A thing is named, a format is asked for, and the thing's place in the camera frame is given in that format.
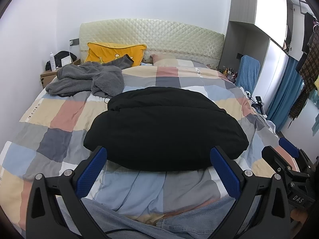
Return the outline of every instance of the plaid duvet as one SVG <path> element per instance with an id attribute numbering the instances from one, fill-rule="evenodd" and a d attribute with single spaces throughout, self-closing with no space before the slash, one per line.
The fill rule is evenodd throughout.
<path id="1" fill-rule="evenodd" d="M 261 150 L 268 145 L 295 167 L 292 158 L 279 146 L 278 137 L 250 106 L 242 88 L 218 71 L 137 66 L 123 70 L 123 77 L 124 91 L 149 86 L 177 87 L 200 92 L 224 108 L 239 122 L 249 141 L 248 149 L 236 160 L 242 169 L 270 177 L 274 171 L 261 157 Z M 8 141 L 0 154 L 0 205 L 22 235 L 34 176 L 61 175 L 90 155 L 83 140 L 94 118 L 107 110 L 105 102 L 90 92 L 61 98 L 43 90 L 22 116 L 15 139 Z M 188 132 L 200 141 L 205 130 Z M 87 197 L 132 219 L 155 224 L 161 218 L 202 207 L 226 194 L 213 167 L 150 173 L 107 161 Z"/>

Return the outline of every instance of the blue gripper pad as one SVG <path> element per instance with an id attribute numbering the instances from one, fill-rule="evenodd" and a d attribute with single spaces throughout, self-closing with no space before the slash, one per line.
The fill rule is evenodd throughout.
<path id="1" fill-rule="evenodd" d="M 107 152 L 106 149 L 102 147 L 78 178 L 75 194 L 79 199 L 84 198 L 89 194 L 89 191 L 101 172 L 106 160 Z"/>
<path id="2" fill-rule="evenodd" d="M 296 148 L 291 142 L 289 142 L 286 138 L 282 137 L 279 139 L 279 145 L 293 158 L 299 157 L 299 149 Z"/>
<path id="3" fill-rule="evenodd" d="M 239 199 L 240 181 L 216 148 L 211 149 L 211 163 L 217 171 L 229 196 Z"/>

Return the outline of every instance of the wooden nightstand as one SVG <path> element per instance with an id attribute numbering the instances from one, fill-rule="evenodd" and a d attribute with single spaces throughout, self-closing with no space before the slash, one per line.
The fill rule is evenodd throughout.
<path id="1" fill-rule="evenodd" d="M 81 60 L 77 59 L 76 61 L 73 62 L 73 64 L 76 66 L 79 66 L 81 64 Z M 56 77 L 56 73 L 58 72 L 58 69 L 56 69 L 55 71 L 47 70 L 40 75 L 43 88 L 45 88 L 54 79 L 54 77 Z"/>

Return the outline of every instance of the cable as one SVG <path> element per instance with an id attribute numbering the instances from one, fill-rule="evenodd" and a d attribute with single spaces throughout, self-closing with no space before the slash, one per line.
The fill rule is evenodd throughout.
<path id="1" fill-rule="evenodd" d="M 253 103 L 257 103 L 255 102 L 255 100 L 252 98 L 252 96 L 249 93 L 246 93 L 248 99 L 250 99 Z"/>
<path id="2" fill-rule="evenodd" d="M 70 53 L 70 44 L 69 44 L 69 46 L 68 46 L 68 49 L 69 49 L 69 55 L 70 55 L 70 58 L 71 58 L 71 62 L 72 62 L 72 64 L 74 64 L 73 59 L 72 59 L 72 57 L 71 57 L 71 53 Z"/>
<path id="3" fill-rule="evenodd" d="M 115 233 L 115 232 L 120 232 L 120 231 L 132 231 L 132 232 L 139 232 L 141 234 L 144 234 L 144 235 L 148 235 L 146 233 L 143 233 L 141 231 L 138 231 L 136 229 L 133 229 L 133 228 L 120 228 L 120 229 L 114 229 L 114 230 L 110 230 L 110 231 L 107 231 L 107 232 L 104 232 L 106 235 L 110 234 L 110 233 Z"/>

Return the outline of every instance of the bed headboard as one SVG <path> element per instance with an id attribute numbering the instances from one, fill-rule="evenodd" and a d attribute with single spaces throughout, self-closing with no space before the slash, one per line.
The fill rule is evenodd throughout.
<path id="1" fill-rule="evenodd" d="M 150 19 L 113 19 L 83 23 L 80 27 L 81 61 L 87 57 L 88 42 L 146 44 L 144 60 L 154 53 L 199 61 L 217 68 L 224 46 L 224 34 L 206 28 Z"/>

